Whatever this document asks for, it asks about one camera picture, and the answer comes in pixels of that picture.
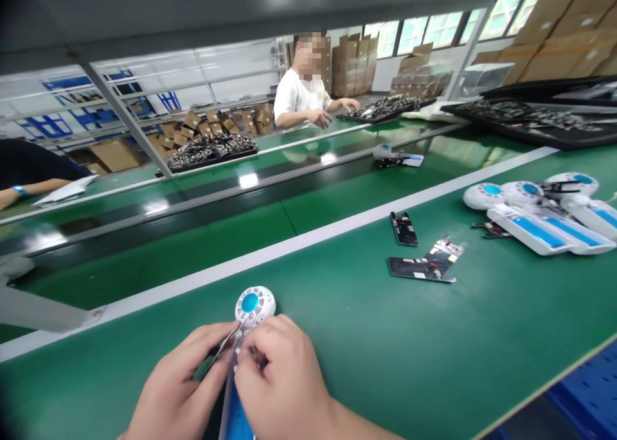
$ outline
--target white clear box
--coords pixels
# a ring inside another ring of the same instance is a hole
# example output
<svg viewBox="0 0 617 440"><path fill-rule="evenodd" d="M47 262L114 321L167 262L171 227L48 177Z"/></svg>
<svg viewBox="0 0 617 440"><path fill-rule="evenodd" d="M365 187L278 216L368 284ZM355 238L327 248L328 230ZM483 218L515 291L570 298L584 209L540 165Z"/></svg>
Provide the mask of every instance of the white clear box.
<svg viewBox="0 0 617 440"><path fill-rule="evenodd" d="M514 63L482 63L469 66L461 77L461 97L479 96L503 85Z"/></svg>

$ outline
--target worker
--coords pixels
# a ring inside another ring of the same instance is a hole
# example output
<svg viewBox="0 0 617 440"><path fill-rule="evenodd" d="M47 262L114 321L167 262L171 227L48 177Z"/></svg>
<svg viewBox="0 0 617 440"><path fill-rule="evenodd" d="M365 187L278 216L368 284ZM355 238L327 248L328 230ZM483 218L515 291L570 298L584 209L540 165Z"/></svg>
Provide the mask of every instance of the worker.
<svg viewBox="0 0 617 440"><path fill-rule="evenodd" d="M0 211L90 175L67 159L19 139L0 139Z"/></svg>
<svg viewBox="0 0 617 440"><path fill-rule="evenodd" d="M235 326L202 326L164 356L146 381L129 429L118 440L201 440L233 351L227 350L201 383L192 380L192 374ZM263 374L252 349L268 361ZM285 315L266 318L246 335L235 384L259 440L399 439L330 397L309 337Z"/></svg>
<svg viewBox="0 0 617 440"><path fill-rule="evenodd" d="M360 109L352 98L332 101L323 81L316 78L325 46L321 32L306 32L294 37L294 63L276 89L274 123L287 131L307 127L310 123L327 128L332 122L329 112L344 107Z"/></svg>

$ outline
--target blue crate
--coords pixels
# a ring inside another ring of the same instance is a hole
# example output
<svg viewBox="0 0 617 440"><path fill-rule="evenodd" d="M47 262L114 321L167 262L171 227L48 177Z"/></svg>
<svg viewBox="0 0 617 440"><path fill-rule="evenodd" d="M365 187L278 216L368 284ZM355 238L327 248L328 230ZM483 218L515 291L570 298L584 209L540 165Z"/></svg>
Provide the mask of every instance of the blue crate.
<svg viewBox="0 0 617 440"><path fill-rule="evenodd" d="M617 342L554 385L547 397L589 440L617 440Z"/></svg>

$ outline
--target tray of components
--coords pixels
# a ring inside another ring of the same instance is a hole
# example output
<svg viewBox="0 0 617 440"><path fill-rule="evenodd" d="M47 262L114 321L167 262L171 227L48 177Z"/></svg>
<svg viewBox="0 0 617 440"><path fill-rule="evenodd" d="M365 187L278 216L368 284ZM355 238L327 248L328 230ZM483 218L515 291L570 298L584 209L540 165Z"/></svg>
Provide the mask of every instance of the tray of components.
<svg viewBox="0 0 617 440"><path fill-rule="evenodd" d="M617 143L617 113L572 114L510 98L447 105L442 111L499 135L563 151Z"/></svg>
<svg viewBox="0 0 617 440"><path fill-rule="evenodd" d="M208 134L186 143L169 160L173 173L186 172L240 157L257 154L257 144L249 137L238 134Z"/></svg>
<svg viewBox="0 0 617 440"><path fill-rule="evenodd" d="M385 96L367 104L363 108L346 114L338 114L337 119L351 120L361 123L378 124L395 119L402 112L417 111L431 105L436 98L423 100L415 96Z"/></svg>

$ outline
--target blue wristband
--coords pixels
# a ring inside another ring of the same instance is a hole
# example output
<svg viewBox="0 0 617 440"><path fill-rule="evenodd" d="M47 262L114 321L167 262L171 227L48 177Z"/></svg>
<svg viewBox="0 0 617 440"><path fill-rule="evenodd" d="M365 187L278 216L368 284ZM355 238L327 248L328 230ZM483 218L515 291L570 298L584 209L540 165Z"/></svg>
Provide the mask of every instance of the blue wristband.
<svg viewBox="0 0 617 440"><path fill-rule="evenodd" d="M23 186L20 186L20 185L15 185L15 186L13 187L13 189L14 189L16 192L18 192L20 196L23 196L23 197L28 197L28 196L30 196L30 195L28 194L28 192L24 189L24 187L23 187Z"/></svg>

